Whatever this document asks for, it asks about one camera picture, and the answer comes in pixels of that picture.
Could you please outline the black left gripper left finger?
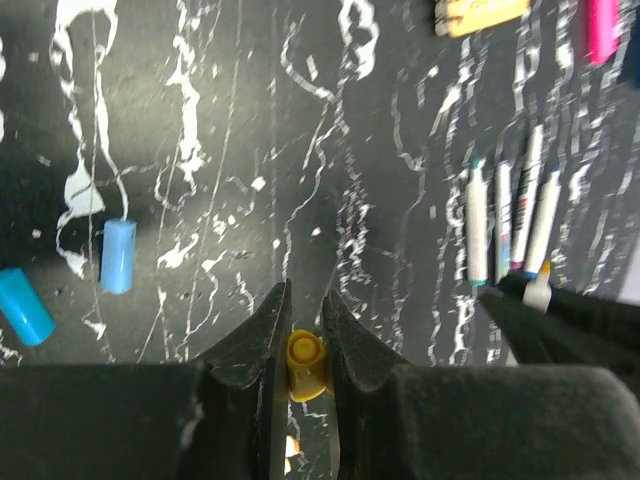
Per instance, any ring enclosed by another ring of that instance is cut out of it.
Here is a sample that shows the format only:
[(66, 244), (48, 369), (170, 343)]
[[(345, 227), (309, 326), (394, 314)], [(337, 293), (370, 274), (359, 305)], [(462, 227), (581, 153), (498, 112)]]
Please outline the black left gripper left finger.
[(185, 363), (1, 372), (5, 479), (280, 479), (289, 282)]

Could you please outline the light blue cap marker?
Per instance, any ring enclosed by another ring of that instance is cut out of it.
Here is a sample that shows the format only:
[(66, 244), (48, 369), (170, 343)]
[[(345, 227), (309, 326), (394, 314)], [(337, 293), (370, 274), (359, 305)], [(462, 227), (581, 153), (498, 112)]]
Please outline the light blue cap marker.
[(500, 162), (495, 172), (495, 276), (505, 277), (511, 262), (511, 165)]

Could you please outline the yellow pen cap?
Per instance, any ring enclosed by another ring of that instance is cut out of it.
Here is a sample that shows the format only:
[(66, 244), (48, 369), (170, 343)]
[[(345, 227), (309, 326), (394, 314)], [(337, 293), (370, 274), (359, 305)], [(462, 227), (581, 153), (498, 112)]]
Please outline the yellow pen cap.
[(327, 350), (322, 339), (307, 330), (295, 330), (286, 353), (291, 400), (303, 403), (320, 396), (327, 384)]

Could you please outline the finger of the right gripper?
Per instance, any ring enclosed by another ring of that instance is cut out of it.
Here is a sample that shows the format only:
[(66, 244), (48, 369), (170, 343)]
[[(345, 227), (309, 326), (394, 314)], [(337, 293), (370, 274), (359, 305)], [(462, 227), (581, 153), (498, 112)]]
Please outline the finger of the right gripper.
[(529, 306), (531, 280), (504, 277), (479, 302), (521, 364), (602, 367), (639, 383), (639, 307), (552, 286), (546, 310)]

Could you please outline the yellow cap marker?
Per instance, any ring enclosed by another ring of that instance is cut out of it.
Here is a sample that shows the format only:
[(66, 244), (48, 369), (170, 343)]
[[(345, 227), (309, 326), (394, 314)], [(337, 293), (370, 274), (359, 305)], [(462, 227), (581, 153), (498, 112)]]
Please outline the yellow cap marker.
[(538, 273), (527, 283), (522, 296), (525, 306), (546, 313), (552, 298), (552, 289), (549, 284), (551, 263), (545, 260)]

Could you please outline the pale blue pen cap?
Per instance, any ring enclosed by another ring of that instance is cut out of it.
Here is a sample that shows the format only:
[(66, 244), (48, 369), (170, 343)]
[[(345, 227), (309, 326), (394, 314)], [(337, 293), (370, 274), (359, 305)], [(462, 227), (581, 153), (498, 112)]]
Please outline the pale blue pen cap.
[(110, 219), (104, 224), (100, 282), (112, 294), (124, 294), (133, 286), (136, 223)]

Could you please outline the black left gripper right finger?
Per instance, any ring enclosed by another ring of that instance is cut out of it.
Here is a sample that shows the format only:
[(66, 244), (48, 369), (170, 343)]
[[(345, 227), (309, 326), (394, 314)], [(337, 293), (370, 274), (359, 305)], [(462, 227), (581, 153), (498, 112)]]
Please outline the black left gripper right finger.
[(336, 479), (635, 479), (639, 383), (566, 364), (425, 367), (323, 302)]

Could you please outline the purple cap marker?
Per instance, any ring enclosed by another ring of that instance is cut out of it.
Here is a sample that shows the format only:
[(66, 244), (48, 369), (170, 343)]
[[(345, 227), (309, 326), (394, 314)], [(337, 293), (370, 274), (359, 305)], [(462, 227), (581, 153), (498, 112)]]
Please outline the purple cap marker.
[(517, 208), (511, 248), (512, 269), (519, 269), (524, 263), (534, 202), (541, 172), (543, 139), (544, 126), (542, 124), (537, 124), (531, 130), (531, 135), (528, 141), (527, 156), (521, 171), (517, 193)]

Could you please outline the dark blue cap marker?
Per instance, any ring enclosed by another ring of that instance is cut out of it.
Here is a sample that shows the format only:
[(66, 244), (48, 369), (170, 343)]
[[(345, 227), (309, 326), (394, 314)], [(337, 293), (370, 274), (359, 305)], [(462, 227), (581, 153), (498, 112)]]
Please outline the dark blue cap marker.
[(524, 264), (524, 271), (529, 277), (535, 277), (538, 274), (546, 259), (560, 192), (560, 168), (556, 165), (549, 171), (537, 201)]

